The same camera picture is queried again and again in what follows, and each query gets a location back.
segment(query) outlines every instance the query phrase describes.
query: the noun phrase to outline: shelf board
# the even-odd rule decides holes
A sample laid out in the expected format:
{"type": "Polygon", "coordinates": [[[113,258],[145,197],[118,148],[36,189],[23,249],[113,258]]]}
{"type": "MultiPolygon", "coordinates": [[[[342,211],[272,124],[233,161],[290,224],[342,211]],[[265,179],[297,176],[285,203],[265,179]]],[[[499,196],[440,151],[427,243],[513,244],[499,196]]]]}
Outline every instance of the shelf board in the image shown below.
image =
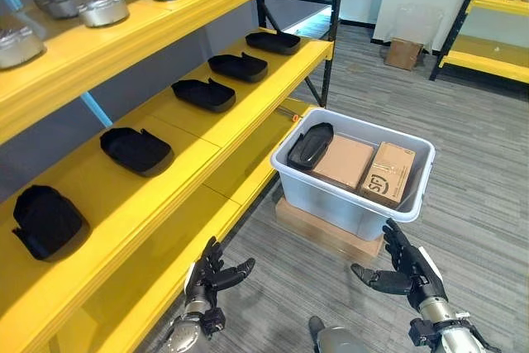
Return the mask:
{"type": "Polygon", "coordinates": [[[221,148],[241,143],[326,57],[332,43],[302,37],[296,55],[276,55],[249,47],[244,38],[223,51],[223,54],[248,55],[268,62],[268,74],[258,83],[244,83],[213,73],[207,63],[182,79],[207,81],[213,78],[236,91],[236,103],[225,113],[203,111],[184,101],[174,101],[172,88],[167,88],[141,108],[154,117],[200,136],[221,148]]]}
{"type": "MultiPolygon", "coordinates": [[[[236,90],[236,104],[227,112],[211,113],[179,101],[168,88],[124,117],[118,126],[145,128],[173,147],[175,162],[156,178],[143,179],[115,165],[100,150],[96,136],[32,181],[70,198],[93,229],[88,240],[59,263],[33,260],[11,233],[16,225],[12,210],[22,189],[0,205],[0,246],[10,256],[0,264],[2,347],[32,351],[48,341],[330,54],[331,47],[329,42],[303,39],[292,56],[247,49],[269,61],[269,74],[256,84],[217,77],[236,90]],[[43,300],[43,293],[49,297],[43,300]]],[[[242,42],[232,47],[242,48],[242,42]]],[[[191,75],[206,80],[212,73],[202,65],[191,75]]]]}
{"type": "MultiPolygon", "coordinates": [[[[298,115],[311,109],[307,103],[291,98],[281,105],[298,115]]],[[[253,201],[263,182],[268,182],[274,174],[270,165],[272,152],[292,128],[289,117],[273,112],[204,184],[241,206],[245,206],[249,198],[253,201]]]]}
{"type": "MultiPolygon", "coordinates": [[[[43,32],[48,51],[0,71],[0,144],[81,93],[249,0],[126,0],[131,16],[107,28],[56,21],[35,8],[15,15],[43,32]]],[[[0,19],[9,26],[11,18],[0,19]]]]}
{"type": "Polygon", "coordinates": [[[471,0],[466,12],[469,13],[472,7],[529,17],[529,2],[522,0],[471,0]]]}
{"type": "Polygon", "coordinates": [[[19,193],[0,206],[0,246],[9,261],[0,265],[0,340],[5,351],[32,351],[144,241],[207,177],[219,148],[149,115],[130,115],[119,125],[161,137],[174,163],[145,179],[105,156],[99,139],[82,145],[31,184],[57,188],[87,218],[92,233],[67,259],[34,260],[11,233],[19,193]]]}
{"type": "Polygon", "coordinates": [[[459,35],[443,64],[453,64],[529,83],[529,49],[459,35]]]}
{"type": "MultiPolygon", "coordinates": [[[[284,106],[310,108],[291,99],[284,106]]],[[[221,240],[269,182],[270,154],[294,127],[288,117],[270,115],[206,182],[211,188],[198,188],[61,328],[60,351],[133,351],[180,293],[207,240],[221,240]],[[236,180],[237,189],[223,185],[224,178],[236,180]]]]}

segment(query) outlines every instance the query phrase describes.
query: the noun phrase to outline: gray carpet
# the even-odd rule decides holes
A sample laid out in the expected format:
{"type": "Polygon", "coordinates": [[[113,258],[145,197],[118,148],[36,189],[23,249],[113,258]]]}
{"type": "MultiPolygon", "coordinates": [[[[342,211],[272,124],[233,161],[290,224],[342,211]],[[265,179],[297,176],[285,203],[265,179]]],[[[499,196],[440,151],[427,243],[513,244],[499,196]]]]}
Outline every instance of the gray carpet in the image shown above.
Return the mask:
{"type": "MultiPolygon", "coordinates": [[[[316,24],[313,34],[321,32],[316,24]]],[[[412,243],[425,246],[452,304],[473,315],[491,344],[504,353],[528,352],[527,86],[480,74],[462,79],[456,71],[430,82],[434,57],[425,55],[412,72],[385,66],[387,48],[370,44],[371,33],[340,27],[329,108],[434,144],[422,213],[403,229],[412,243]]],[[[321,76],[318,69],[314,83],[321,76]]],[[[311,100],[304,86],[295,96],[311,100]]],[[[276,223],[281,194],[279,182],[272,184],[230,234],[226,262],[253,256],[257,265],[243,284],[219,293],[227,323],[211,352],[311,352],[307,320],[313,314],[349,328],[373,352],[427,351],[407,337],[417,314],[405,297],[367,289],[346,260],[276,223]]],[[[391,269],[389,256],[381,252],[373,267],[391,269]]],[[[179,309],[180,299],[138,352],[156,351],[179,309]]]]}

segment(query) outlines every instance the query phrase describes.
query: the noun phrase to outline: black metal frame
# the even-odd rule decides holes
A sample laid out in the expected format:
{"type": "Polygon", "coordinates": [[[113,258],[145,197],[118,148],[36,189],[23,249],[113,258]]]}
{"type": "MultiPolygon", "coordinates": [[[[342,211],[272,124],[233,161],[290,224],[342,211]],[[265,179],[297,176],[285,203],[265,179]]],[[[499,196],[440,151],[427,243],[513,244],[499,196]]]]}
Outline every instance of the black metal frame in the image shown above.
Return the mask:
{"type": "MultiPolygon", "coordinates": [[[[316,99],[320,107],[326,107],[327,98],[329,96],[329,85],[331,82],[331,71],[332,71],[332,60],[334,59],[334,42],[336,41],[336,31],[338,30],[339,15],[340,15],[340,1],[341,0],[298,0],[301,2],[320,3],[331,6],[331,21],[329,31],[324,35],[328,41],[333,42],[332,57],[325,61],[325,69],[323,71],[323,83],[322,83],[322,94],[319,94],[317,88],[312,83],[311,79],[307,76],[305,83],[311,90],[312,95],[316,99]]],[[[266,7],[265,0],[255,0],[257,4],[257,19],[259,26],[266,28],[266,20],[270,21],[270,24],[276,31],[279,29],[278,23],[274,17],[270,14],[269,9],[266,7]]]]}
{"type": "Polygon", "coordinates": [[[445,39],[445,43],[443,44],[441,51],[439,52],[439,55],[437,56],[436,66],[434,66],[433,70],[431,71],[431,74],[430,74],[431,81],[436,79],[441,69],[439,65],[441,64],[443,57],[448,54],[448,52],[454,45],[455,38],[460,33],[460,29],[463,26],[463,22],[465,22],[465,19],[466,19],[466,9],[469,7],[470,1],[471,0],[464,0],[463,4],[461,4],[461,8],[459,12],[457,13],[457,17],[455,17],[455,20],[454,20],[454,23],[452,24],[450,32],[448,32],[448,36],[445,39]]]}

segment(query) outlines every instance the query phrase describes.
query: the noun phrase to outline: cardboard box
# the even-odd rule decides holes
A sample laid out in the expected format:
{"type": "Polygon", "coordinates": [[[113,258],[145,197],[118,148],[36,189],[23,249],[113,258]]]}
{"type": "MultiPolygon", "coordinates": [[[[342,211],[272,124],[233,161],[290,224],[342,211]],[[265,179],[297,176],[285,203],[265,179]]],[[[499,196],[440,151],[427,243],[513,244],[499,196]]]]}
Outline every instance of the cardboard box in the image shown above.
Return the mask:
{"type": "Polygon", "coordinates": [[[360,194],[394,208],[403,198],[415,152],[382,142],[362,183],[360,194]]]}
{"type": "Polygon", "coordinates": [[[412,70],[417,62],[417,56],[421,51],[421,44],[394,37],[391,40],[391,46],[389,47],[384,63],[386,65],[396,66],[397,68],[412,70]]]}
{"type": "Polygon", "coordinates": [[[383,236],[373,241],[362,240],[321,218],[291,206],[285,198],[281,198],[277,203],[275,214],[278,223],[294,233],[364,266],[376,258],[384,241],[383,236]]]}
{"type": "Polygon", "coordinates": [[[355,191],[373,152],[372,146],[334,135],[326,154],[309,174],[344,190],[355,191]]]}

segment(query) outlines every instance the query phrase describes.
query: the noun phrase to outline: transparent plastic bag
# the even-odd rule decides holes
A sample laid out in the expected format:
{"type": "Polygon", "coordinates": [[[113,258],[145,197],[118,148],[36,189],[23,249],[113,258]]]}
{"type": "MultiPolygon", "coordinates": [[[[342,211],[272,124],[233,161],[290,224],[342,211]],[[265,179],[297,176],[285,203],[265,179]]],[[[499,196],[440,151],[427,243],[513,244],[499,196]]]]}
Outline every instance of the transparent plastic bag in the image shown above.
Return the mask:
{"type": "Polygon", "coordinates": [[[419,43],[431,52],[431,44],[436,37],[443,12],[438,7],[427,4],[401,4],[395,12],[395,22],[386,41],[393,37],[419,43]]]}

